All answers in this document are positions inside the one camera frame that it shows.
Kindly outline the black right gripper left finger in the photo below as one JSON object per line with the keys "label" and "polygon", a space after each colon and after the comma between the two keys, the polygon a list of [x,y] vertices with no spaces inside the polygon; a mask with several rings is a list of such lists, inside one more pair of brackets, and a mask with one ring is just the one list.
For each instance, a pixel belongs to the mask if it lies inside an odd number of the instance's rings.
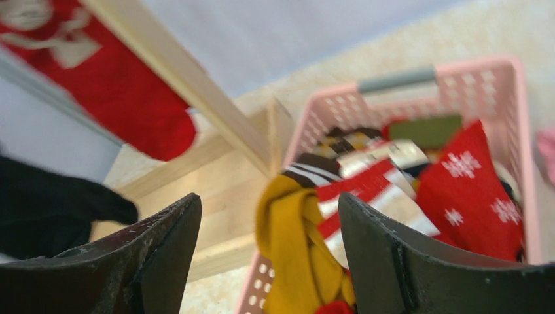
{"label": "black right gripper left finger", "polygon": [[202,202],[161,212],[54,258],[1,265],[2,313],[178,313]]}

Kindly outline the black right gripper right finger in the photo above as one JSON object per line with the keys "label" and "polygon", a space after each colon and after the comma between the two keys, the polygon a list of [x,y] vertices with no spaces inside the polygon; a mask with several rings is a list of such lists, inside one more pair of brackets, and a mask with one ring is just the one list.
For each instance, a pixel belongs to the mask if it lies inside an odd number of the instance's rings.
{"label": "black right gripper right finger", "polygon": [[360,313],[553,313],[554,264],[526,265],[437,241],[339,197]]}

